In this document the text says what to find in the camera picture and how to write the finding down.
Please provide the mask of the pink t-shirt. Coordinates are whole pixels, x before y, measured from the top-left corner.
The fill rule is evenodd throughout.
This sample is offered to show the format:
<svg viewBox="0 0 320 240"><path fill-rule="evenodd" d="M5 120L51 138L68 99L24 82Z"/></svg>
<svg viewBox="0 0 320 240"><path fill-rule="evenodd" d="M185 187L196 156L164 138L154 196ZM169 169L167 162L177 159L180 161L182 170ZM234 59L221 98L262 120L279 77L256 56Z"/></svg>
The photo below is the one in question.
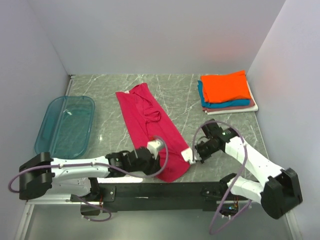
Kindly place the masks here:
<svg viewBox="0 0 320 240"><path fill-rule="evenodd" d="M171 183L184 175L190 167L181 154L188 144L151 94L148 85L141 83L129 91L115 93L122 116L135 148L144 147L156 136L168 147L168 163L157 178Z"/></svg>

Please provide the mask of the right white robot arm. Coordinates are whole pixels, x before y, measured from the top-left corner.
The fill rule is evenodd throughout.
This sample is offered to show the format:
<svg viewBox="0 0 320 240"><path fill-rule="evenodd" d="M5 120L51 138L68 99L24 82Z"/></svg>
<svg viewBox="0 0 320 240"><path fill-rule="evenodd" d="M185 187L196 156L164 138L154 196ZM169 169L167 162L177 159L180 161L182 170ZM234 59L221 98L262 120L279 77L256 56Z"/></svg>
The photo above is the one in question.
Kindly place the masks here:
<svg viewBox="0 0 320 240"><path fill-rule="evenodd" d="M240 132L228 125L223 129L220 121L209 120L198 130L206 141L192 144L192 156L198 155L203 163L215 152L222 151L237 160L241 167L220 180L222 201L241 196L261 204L273 219L279 219L303 202L298 174L292 169L273 163L249 145Z"/></svg>

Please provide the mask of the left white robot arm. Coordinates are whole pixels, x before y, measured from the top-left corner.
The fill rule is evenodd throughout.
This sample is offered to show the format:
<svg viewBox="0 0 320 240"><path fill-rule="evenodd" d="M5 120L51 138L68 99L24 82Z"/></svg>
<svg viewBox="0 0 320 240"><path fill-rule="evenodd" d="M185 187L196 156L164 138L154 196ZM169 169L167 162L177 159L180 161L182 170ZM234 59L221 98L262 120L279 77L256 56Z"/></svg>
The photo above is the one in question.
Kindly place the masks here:
<svg viewBox="0 0 320 240"><path fill-rule="evenodd" d="M19 172L19 198L33 200L45 194L71 194L96 200L100 195L98 178L154 177L161 173L159 148L143 146L96 158L52 158L42 152L23 165Z"/></svg>

